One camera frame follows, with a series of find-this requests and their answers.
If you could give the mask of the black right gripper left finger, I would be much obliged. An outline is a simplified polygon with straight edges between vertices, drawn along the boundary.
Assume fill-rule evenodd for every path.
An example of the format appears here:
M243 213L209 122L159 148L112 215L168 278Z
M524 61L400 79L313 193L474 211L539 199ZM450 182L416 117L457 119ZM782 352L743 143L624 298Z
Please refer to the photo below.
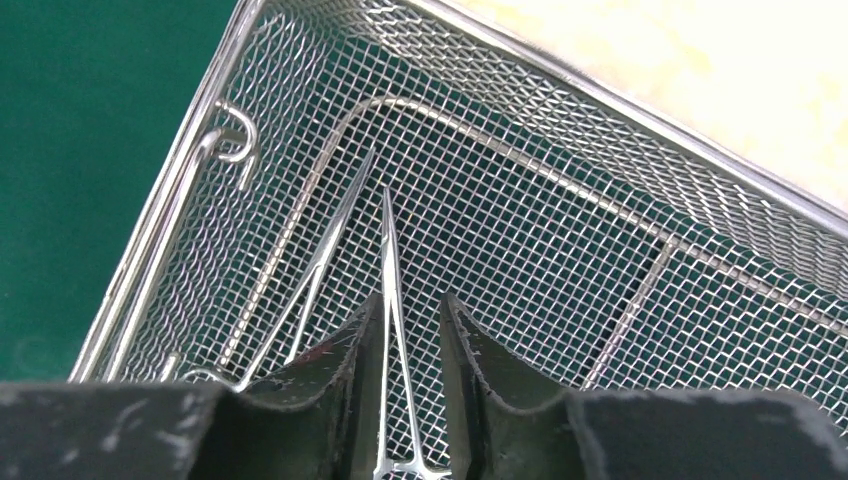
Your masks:
M383 300L283 369L219 383L5 383L5 479L370 479Z

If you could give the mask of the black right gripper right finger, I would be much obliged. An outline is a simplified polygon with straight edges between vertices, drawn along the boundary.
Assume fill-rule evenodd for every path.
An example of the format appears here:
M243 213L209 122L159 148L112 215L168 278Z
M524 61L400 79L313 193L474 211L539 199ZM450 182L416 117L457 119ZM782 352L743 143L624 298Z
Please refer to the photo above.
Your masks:
M843 479L847 447L810 400L766 390L587 390L535 370L454 295L440 300L456 479Z

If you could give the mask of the surgical forceps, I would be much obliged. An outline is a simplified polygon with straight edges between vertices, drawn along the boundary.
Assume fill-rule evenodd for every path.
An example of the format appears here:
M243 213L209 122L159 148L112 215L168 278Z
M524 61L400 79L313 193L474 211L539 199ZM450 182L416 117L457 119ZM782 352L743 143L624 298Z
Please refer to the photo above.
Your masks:
M402 308L402 282L399 245L392 208L392 193L389 187L383 189L381 217L381 295L383 299L383 361L380 384L379 426L377 434L377 457L372 477L381 479L391 473L412 473L422 479L445 479L450 475L446 468L427 464L423 452L414 389L412 387L409 359L406 348L404 312ZM389 419L389 371L390 371L390 335L396 337L397 350L401 365L401 378L406 396L405 412L410 426L413 456L408 461L390 458L387 453Z

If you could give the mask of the metal mesh instrument tray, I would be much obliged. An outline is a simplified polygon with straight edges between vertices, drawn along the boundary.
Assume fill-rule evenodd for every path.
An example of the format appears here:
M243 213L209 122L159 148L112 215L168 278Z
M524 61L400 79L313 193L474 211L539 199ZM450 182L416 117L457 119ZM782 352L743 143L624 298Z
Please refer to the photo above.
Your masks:
M380 285L389 187L428 465L445 291L567 386L794 390L846 432L846 217L438 1L237 3L70 380L210 380L304 200L238 380L372 147L298 353Z

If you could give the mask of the dark green surgical drape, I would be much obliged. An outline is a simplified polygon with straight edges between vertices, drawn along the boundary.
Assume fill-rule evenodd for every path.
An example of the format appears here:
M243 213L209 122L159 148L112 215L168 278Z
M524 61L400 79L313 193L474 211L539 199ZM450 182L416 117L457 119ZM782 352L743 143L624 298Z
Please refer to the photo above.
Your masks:
M1 5L1 377L69 374L230 1Z

